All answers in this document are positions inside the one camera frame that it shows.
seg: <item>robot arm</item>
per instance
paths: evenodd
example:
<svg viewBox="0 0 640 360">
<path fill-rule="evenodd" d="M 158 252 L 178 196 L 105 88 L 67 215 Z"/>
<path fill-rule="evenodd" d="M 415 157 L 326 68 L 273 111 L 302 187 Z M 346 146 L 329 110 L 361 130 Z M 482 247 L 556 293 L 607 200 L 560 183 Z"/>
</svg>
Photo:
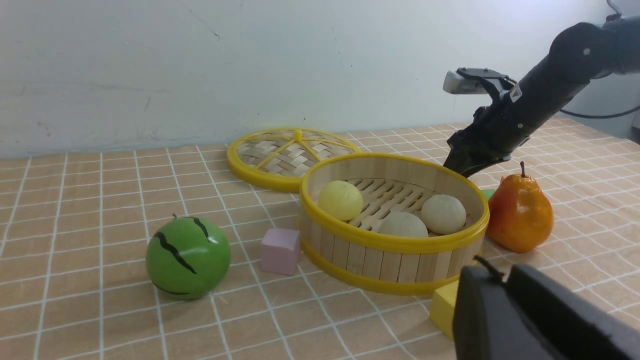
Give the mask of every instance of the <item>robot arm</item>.
<svg viewBox="0 0 640 360">
<path fill-rule="evenodd" d="M 561 110 L 592 79 L 640 72 L 640 16 L 603 26 L 578 23 L 560 33 L 549 54 L 514 83 L 489 69 L 449 72 L 451 94 L 489 94 L 467 128 L 455 132 L 444 167 L 469 177 L 511 158 L 511 153 Z"/>
</svg>

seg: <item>woven bamboo lid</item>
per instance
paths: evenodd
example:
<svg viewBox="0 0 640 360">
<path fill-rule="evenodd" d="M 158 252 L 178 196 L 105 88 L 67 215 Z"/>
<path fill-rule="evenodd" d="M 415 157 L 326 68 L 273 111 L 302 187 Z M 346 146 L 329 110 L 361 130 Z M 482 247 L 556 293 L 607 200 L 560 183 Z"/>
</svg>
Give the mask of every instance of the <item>woven bamboo lid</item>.
<svg viewBox="0 0 640 360">
<path fill-rule="evenodd" d="M 349 140 L 313 129 L 268 129 L 246 135 L 227 151 L 229 168 L 247 183 L 297 193 L 302 176 L 320 161 L 360 152 Z"/>
</svg>

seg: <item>green ball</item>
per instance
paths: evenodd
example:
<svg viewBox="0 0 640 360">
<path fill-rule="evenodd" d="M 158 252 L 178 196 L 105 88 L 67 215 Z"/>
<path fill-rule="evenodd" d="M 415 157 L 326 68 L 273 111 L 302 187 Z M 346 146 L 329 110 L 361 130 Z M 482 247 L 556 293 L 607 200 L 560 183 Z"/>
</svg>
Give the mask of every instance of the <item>green ball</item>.
<svg viewBox="0 0 640 360">
<path fill-rule="evenodd" d="M 219 227 L 175 217 L 147 245 L 147 275 L 167 295 L 190 300 L 211 292 L 227 274 L 231 248 Z"/>
</svg>

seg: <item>toy fruit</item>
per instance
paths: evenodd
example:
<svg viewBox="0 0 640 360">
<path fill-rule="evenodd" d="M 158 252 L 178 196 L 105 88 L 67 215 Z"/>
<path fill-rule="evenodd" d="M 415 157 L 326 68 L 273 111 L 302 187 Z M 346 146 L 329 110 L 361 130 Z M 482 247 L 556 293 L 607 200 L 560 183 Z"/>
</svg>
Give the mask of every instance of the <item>toy fruit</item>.
<svg viewBox="0 0 640 360">
<path fill-rule="evenodd" d="M 338 220 L 348 221 L 360 214 L 364 199 L 360 190 L 352 184 L 334 180 L 320 190 L 318 206 Z"/>
<path fill-rule="evenodd" d="M 429 231 L 424 222 L 414 214 L 398 212 L 387 215 L 378 229 L 380 234 L 407 238 L 428 238 Z"/>
<path fill-rule="evenodd" d="M 467 222 L 467 211 L 460 200 L 444 194 L 434 195 L 424 202 L 420 216 L 429 230 L 440 235 L 457 233 Z"/>
<path fill-rule="evenodd" d="M 147 275 L 162 292 L 177 299 L 208 294 L 227 274 L 231 248 L 225 234 L 196 217 L 163 225 L 147 245 Z"/>
<path fill-rule="evenodd" d="M 505 177 L 489 199 L 489 225 L 486 234 L 513 252 L 529 252 L 551 235 L 554 211 L 540 186 L 525 175 Z"/>
</svg>

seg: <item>toy pear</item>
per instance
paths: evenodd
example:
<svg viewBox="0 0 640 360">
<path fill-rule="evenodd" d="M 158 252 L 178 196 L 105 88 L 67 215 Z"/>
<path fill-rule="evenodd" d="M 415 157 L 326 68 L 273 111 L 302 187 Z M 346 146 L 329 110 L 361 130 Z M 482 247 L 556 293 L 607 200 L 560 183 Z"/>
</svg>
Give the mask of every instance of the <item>toy pear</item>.
<svg viewBox="0 0 640 360">
<path fill-rule="evenodd" d="M 522 173 L 502 178 L 488 200 L 486 235 L 510 251 L 523 253 L 549 238 L 554 211 L 536 180 L 525 174 L 524 161 L 520 167 Z"/>
</svg>

